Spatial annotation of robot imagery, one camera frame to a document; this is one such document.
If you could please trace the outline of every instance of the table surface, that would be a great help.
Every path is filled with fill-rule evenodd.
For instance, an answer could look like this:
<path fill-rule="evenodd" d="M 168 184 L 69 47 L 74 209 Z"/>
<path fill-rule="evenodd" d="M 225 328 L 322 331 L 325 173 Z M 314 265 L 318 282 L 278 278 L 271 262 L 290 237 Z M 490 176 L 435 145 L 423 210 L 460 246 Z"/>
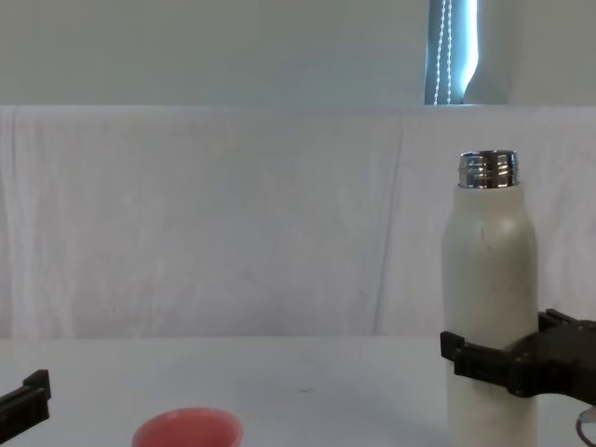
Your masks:
<path fill-rule="evenodd" d="M 49 369 L 51 418 L 8 446 L 129 446 L 150 417 L 188 406 L 236 414 L 242 447 L 442 447 L 438 340 L 201 338 L 0 342 L 0 392 Z M 540 446 L 580 447 L 586 405 L 540 399 Z"/>

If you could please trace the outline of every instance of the white water bottle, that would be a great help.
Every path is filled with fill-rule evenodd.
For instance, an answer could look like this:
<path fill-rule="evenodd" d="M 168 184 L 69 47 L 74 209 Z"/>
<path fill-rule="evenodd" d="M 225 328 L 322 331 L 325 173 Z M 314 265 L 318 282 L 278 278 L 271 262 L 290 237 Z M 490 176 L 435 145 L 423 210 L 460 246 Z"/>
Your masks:
<path fill-rule="evenodd" d="M 445 330 L 503 349 L 538 330 L 535 231 L 515 152 L 462 154 L 442 241 Z M 454 375 L 447 365 L 453 447 L 536 447 L 534 399 Z"/>

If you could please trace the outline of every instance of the white cloth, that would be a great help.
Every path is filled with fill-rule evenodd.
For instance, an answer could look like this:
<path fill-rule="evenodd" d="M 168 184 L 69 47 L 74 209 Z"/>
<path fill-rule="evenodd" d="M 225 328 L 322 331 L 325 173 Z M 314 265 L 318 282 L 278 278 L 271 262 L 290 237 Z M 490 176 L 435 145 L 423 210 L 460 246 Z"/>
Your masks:
<path fill-rule="evenodd" d="M 542 306 L 596 318 L 596 109 L 0 108 L 0 336 L 441 329 L 460 152 L 520 151 Z"/>
<path fill-rule="evenodd" d="M 396 115 L 25 107 L 2 122 L 12 336 L 372 332 Z"/>

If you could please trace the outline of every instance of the threaded bottle top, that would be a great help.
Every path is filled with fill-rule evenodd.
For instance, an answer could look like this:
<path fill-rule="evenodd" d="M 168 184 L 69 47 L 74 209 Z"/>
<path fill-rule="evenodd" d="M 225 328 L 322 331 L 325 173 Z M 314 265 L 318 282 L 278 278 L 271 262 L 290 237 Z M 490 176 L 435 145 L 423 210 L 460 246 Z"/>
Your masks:
<path fill-rule="evenodd" d="M 519 184 L 515 151 L 466 152 L 459 160 L 459 186 L 467 189 L 507 188 Z"/>

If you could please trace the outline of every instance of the pink bowl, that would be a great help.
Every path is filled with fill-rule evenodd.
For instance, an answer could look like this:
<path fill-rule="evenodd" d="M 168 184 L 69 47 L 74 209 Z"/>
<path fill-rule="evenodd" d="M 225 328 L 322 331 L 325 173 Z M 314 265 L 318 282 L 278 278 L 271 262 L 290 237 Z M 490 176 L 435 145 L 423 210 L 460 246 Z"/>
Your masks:
<path fill-rule="evenodd" d="M 132 447 L 238 447 L 242 425 L 230 413 L 213 408 L 183 408 L 145 422 Z"/>

